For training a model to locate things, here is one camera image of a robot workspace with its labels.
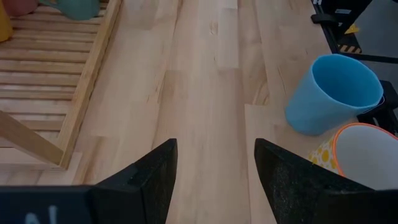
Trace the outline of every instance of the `blue cup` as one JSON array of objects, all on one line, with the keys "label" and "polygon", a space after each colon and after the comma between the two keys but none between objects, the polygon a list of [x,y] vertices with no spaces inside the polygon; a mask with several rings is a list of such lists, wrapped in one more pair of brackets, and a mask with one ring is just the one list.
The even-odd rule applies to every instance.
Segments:
[{"label": "blue cup", "polygon": [[339,54],[318,57],[285,109],[298,132],[319,135],[377,106],[383,89],[372,70]]}]

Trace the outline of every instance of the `light wood surface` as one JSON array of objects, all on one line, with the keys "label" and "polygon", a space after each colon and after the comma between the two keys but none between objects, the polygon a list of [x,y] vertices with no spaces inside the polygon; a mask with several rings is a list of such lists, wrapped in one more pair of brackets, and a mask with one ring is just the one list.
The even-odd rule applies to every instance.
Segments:
[{"label": "light wood surface", "polygon": [[[41,169],[42,162],[32,162],[38,158],[51,162],[49,169],[60,170],[73,159],[75,171],[64,172],[69,183],[73,182],[83,157],[81,153],[74,156],[79,153],[73,154],[73,147],[120,3],[101,3],[101,16],[85,22],[69,21],[45,6],[28,16],[12,18],[16,38],[0,44],[0,106],[11,115],[1,123],[2,133],[11,134],[3,134],[7,144],[2,147],[8,151],[2,151],[1,169],[19,165],[26,170],[29,165],[30,170]],[[14,149],[39,154],[31,158],[13,153]],[[55,159],[49,158],[53,149],[57,149]]]},{"label": "light wood surface", "polygon": [[[95,184],[177,138],[167,223],[275,223],[254,140],[306,156],[334,132],[303,136],[284,118],[312,61],[330,53],[313,13],[309,0],[124,1],[75,146],[73,184]],[[38,178],[5,173],[0,183]]]},{"label": "light wood surface", "polygon": [[15,148],[44,162],[59,164],[63,155],[61,149],[26,126],[0,111],[0,137],[15,144]]}]

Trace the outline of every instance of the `yellow object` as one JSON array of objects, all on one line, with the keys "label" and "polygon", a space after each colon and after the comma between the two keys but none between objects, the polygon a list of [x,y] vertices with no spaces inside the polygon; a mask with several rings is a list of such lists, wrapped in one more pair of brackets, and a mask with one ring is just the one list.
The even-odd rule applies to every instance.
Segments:
[{"label": "yellow object", "polygon": [[355,24],[353,24],[353,25],[351,25],[351,26],[348,28],[348,30],[347,30],[344,34],[352,34],[352,33],[358,32],[358,31],[359,31],[359,28],[356,27]]},{"label": "yellow object", "polygon": [[343,126],[330,139],[328,139],[327,141],[324,141],[317,149],[313,150],[308,155],[307,159],[318,166],[321,166],[329,171],[332,171],[332,172],[342,175],[344,177],[345,175],[339,165],[339,161],[336,156],[336,144],[340,137],[340,134],[345,129],[353,127],[353,126],[354,127],[355,126],[356,127],[358,127],[358,126],[371,127],[371,128],[376,129],[382,133],[386,133],[387,135],[390,135],[394,139],[398,140],[398,138],[393,136],[391,133],[388,133],[387,131],[385,131],[379,127],[373,126],[371,124],[351,123],[351,124],[347,124],[346,126]]},{"label": "yellow object", "polygon": [[0,1],[0,42],[8,40],[12,36],[12,27],[2,1]]}]

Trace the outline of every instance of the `wooden table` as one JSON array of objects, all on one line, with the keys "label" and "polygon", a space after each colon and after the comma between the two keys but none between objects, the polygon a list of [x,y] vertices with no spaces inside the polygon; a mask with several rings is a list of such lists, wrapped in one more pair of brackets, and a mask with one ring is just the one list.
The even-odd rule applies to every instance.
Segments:
[{"label": "wooden table", "polygon": [[[95,184],[177,138],[167,223],[274,223],[254,140],[306,156],[331,134],[303,136],[284,118],[312,61],[330,53],[313,13],[310,0],[126,0],[76,144],[74,183]],[[2,179],[35,184],[37,175]]]}]

